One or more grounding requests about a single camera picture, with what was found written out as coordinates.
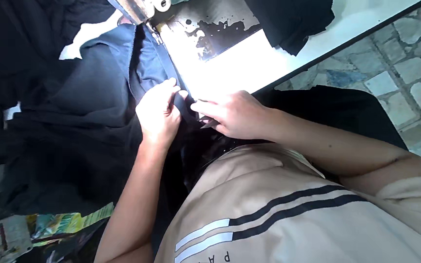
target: hand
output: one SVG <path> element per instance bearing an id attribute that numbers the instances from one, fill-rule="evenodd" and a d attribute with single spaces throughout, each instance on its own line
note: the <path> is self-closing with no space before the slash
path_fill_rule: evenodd
<path id="1" fill-rule="evenodd" d="M 191 105 L 193 111 L 220 122 L 214 127 L 225 136 L 235 139 L 265 139 L 274 116 L 272 109 L 263 106 L 246 91 L 206 98 Z"/>
<path id="2" fill-rule="evenodd" d="M 187 91 L 180 90 L 176 85 L 176 79 L 171 78 L 151 88 L 136 106 L 143 143 L 168 150 L 181 121 L 178 108 L 170 105 L 173 95 L 177 92 L 183 98 L 188 96 Z"/>

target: white table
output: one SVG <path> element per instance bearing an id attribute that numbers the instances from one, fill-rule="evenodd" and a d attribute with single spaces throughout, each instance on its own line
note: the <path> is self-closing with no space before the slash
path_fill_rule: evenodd
<path id="1" fill-rule="evenodd" d="M 253 93 L 297 70 L 307 69 L 341 45 L 384 24 L 420 0 L 334 0 L 335 20 L 323 33 L 309 38 L 298 56 L 272 48 L 263 30 L 244 39 L 207 62 L 198 59 L 195 47 L 166 25 L 160 28 L 176 68 L 194 98 L 207 93 L 246 90 Z"/>

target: person's right hand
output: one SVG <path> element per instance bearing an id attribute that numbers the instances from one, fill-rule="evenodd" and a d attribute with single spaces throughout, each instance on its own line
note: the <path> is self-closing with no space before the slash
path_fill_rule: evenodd
<path id="1" fill-rule="evenodd" d="M 274 119 L 273 110 L 248 92 L 206 98 L 206 101 L 192 104 L 191 109 L 220 122 L 214 127 L 220 133 L 235 139 L 266 139 Z"/>

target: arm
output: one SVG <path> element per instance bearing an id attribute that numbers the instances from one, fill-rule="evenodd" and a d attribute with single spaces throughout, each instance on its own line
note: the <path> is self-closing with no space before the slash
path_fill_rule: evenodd
<path id="1" fill-rule="evenodd" d="M 338 175 L 348 188 L 376 194 L 391 182 L 421 176 L 421 157 L 386 142 L 310 122 L 261 105 L 247 92 L 206 99 L 191 107 L 237 139 L 273 141 Z"/>
<path id="2" fill-rule="evenodd" d="M 150 236 L 155 222 L 163 164 L 180 124 L 169 108 L 179 91 L 171 79 L 149 90 L 136 107 L 143 140 L 136 161 L 97 250 L 95 263 L 153 261 Z M 186 97 L 186 91 L 180 91 Z"/>

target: forearm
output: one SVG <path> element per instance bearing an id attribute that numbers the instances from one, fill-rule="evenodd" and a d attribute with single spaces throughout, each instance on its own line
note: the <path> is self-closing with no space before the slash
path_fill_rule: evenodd
<path id="1" fill-rule="evenodd" d="M 413 156 L 383 141 L 273 110 L 266 140 L 290 147 L 338 176 L 358 176 Z"/>
<path id="2" fill-rule="evenodd" d="M 167 149 L 141 143 L 128 182 L 111 216 L 96 255 L 103 263 L 142 248 L 152 233 Z"/>

